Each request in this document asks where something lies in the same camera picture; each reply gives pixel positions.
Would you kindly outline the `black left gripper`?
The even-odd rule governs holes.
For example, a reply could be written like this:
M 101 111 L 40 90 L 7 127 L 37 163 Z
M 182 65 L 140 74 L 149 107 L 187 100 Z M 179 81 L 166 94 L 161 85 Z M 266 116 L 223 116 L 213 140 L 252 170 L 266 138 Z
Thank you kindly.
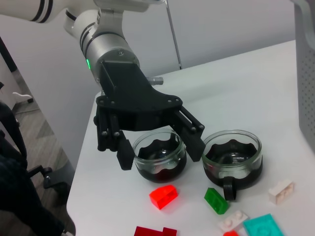
M 147 131 L 170 125 L 180 136 L 193 162 L 201 159 L 205 126 L 183 105 L 180 98 L 152 87 L 138 65 L 102 62 L 94 124 L 97 149 L 117 153 L 122 170 L 130 170 L 134 151 L 122 130 Z

